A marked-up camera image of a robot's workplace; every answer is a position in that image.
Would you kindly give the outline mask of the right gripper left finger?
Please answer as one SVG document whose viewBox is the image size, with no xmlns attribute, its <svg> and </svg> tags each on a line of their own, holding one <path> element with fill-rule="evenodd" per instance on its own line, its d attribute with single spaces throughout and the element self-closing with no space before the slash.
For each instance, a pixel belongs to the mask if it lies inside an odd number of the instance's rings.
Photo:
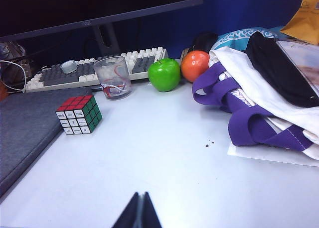
<svg viewBox="0 0 319 228">
<path fill-rule="evenodd" d="M 139 194 L 135 192 L 112 228 L 132 228 L 137 216 Z"/>
</svg>

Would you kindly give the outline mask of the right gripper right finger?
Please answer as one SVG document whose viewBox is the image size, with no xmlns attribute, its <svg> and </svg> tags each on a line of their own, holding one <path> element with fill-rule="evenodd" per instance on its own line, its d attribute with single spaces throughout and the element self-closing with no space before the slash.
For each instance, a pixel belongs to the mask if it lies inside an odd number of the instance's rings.
<svg viewBox="0 0 319 228">
<path fill-rule="evenodd" d="M 142 228 L 162 228 L 148 192 L 141 197 L 140 222 Z"/>
</svg>

